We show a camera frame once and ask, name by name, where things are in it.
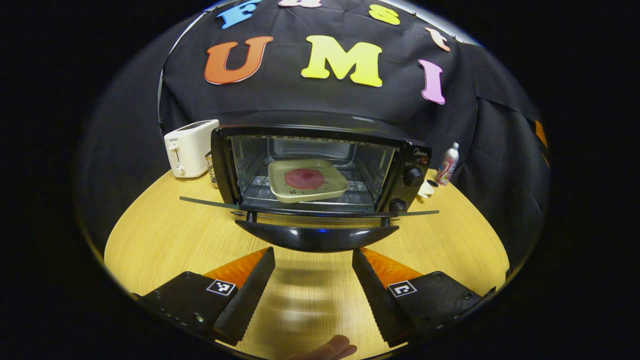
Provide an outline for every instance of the dark background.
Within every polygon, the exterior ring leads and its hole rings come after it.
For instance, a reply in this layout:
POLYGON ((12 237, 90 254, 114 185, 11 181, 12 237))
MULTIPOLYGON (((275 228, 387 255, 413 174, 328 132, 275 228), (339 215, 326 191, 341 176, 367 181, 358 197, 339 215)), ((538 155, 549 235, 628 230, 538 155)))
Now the dark background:
MULTIPOLYGON (((26 96, 14 105, 30 115, 21 168, 30 237, 7 236, 10 358, 225 357, 119 292, 91 257, 70 198, 74 146, 102 89, 153 38, 208 5, 50 2, 22 9, 22 26, 6 35, 26 66, 18 86, 26 96)), ((406 358, 616 357, 633 333, 620 324, 636 307, 635 284, 620 277, 632 273, 624 255, 635 240, 606 219, 625 193, 615 179, 632 159, 613 145, 633 142, 637 114, 626 114, 623 100, 638 91, 622 83, 637 72, 625 53, 636 10, 630 1, 566 10, 546 0, 428 6, 495 54, 541 109, 552 198, 543 237, 511 284, 406 358), (615 134, 620 143, 611 143, 615 134)))

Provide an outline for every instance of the finger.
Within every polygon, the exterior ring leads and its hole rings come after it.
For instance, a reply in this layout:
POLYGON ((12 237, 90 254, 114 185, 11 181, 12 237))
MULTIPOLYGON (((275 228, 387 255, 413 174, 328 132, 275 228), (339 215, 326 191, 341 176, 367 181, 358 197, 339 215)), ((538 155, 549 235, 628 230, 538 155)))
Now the finger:
POLYGON ((332 356, 336 356, 349 346, 349 338, 345 335, 336 335, 332 337, 327 344, 333 346, 335 353, 333 353, 332 356))
POLYGON ((282 360, 331 360, 336 353, 335 348, 326 343, 310 352, 287 356, 282 360))
POLYGON ((356 352, 356 350, 358 350, 357 346, 349 345, 341 353, 336 355, 332 360, 340 360, 347 356, 353 355, 356 352))

